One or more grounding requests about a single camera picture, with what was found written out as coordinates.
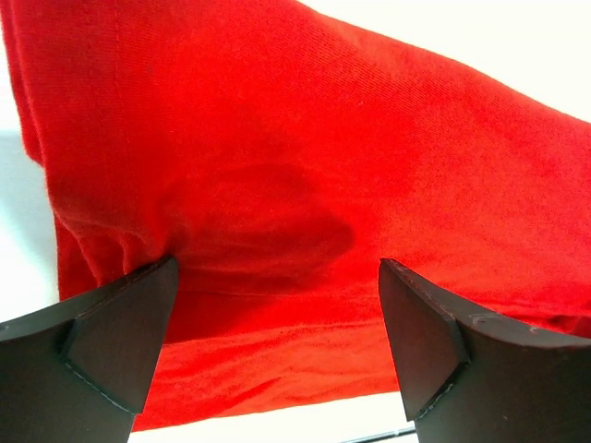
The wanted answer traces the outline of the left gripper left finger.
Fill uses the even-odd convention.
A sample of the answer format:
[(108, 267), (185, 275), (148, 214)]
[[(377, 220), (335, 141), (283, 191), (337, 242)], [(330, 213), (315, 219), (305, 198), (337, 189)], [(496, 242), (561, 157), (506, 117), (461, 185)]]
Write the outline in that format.
[(1, 325), (1, 440), (126, 442), (172, 315), (172, 257)]

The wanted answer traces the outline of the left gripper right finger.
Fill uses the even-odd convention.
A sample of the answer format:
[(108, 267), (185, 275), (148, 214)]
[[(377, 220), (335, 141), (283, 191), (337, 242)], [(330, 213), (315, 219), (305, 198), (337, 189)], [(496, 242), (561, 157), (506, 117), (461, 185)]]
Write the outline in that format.
[(420, 441), (589, 441), (589, 339), (498, 314), (392, 259), (380, 263), (379, 293)]

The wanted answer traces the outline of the red t-shirt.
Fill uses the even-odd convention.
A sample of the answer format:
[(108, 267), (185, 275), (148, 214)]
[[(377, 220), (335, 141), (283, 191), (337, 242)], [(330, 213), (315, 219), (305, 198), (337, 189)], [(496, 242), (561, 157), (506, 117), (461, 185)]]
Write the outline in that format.
[(62, 299), (165, 255), (138, 431), (395, 390), (394, 258), (590, 333), (590, 125), (297, 1), (5, 1)]

